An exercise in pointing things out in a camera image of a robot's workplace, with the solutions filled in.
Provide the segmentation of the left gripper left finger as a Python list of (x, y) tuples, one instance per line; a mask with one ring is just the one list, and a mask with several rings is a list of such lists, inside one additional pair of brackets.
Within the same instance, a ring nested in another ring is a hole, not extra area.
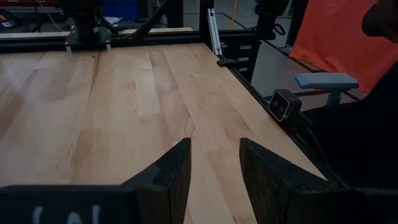
[(121, 184), (132, 224), (183, 224), (192, 175), (192, 140), (183, 138)]

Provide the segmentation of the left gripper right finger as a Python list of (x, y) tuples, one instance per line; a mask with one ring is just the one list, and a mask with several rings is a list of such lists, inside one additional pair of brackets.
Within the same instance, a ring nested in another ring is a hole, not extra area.
[(289, 198), (296, 192), (338, 188), (249, 138), (240, 139), (239, 160), (258, 224), (285, 224)]

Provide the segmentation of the black drawer unit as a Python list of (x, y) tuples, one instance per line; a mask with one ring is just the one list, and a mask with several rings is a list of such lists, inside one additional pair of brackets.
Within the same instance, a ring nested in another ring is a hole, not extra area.
[(261, 41), (253, 29), (222, 30), (222, 53), (237, 61), (235, 69), (251, 83)]

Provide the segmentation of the silver aluminium strip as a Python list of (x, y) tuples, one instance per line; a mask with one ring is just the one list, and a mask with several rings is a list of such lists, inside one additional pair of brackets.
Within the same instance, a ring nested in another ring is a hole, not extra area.
[(215, 10), (213, 8), (208, 9), (208, 24), (210, 29), (210, 38), (213, 52), (215, 53), (215, 55), (222, 55), (222, 48), (216, 23)]

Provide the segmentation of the orange cloth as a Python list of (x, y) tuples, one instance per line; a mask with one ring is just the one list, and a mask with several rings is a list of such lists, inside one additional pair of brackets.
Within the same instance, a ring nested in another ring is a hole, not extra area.
[(369, 93), (398, 61), (398, 44), (361, 30), (376, 1), (309, 0), (290, 56), (327, 72), (345, 72)]

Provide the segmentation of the black stand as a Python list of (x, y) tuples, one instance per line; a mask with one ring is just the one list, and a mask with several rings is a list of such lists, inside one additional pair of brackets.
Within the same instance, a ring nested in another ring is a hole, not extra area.
[(283, 15), (289, 0), (256, 0), (255, 13), (259, 16), (256, 33), (260, 40), (274, 40), (276, 34), (285, 35), (285, 29), (275, 21)]

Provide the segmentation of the blue storage bin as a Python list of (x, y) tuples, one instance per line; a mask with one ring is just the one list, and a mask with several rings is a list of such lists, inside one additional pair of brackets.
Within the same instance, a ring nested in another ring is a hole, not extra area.
[(106, 17), (119, 17), (127, 20), (137, 19), (139, 3), (137, 0), (101, 0)]

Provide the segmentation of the black aluminium table frame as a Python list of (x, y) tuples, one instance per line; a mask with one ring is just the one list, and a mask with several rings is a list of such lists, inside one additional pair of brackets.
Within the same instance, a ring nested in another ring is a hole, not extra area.
[(183, 138), (190, 187), (244, 188), (241, 138), (327, 185), (236, 72), (192, 31), (113, 35), (72, 45), (65, 33), (0, 35), (0, 189), (115, 185)]

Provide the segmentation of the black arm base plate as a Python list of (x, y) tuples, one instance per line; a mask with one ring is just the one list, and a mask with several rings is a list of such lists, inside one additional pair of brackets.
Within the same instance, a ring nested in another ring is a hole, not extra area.
[(82, 42), (78, 40), (78, 31), (74, 27), (65, 40), (66, 48), (77, 50), (103, 50), (111, 43), (112, 32), (105, 27), (99, 27), (99, 39)]

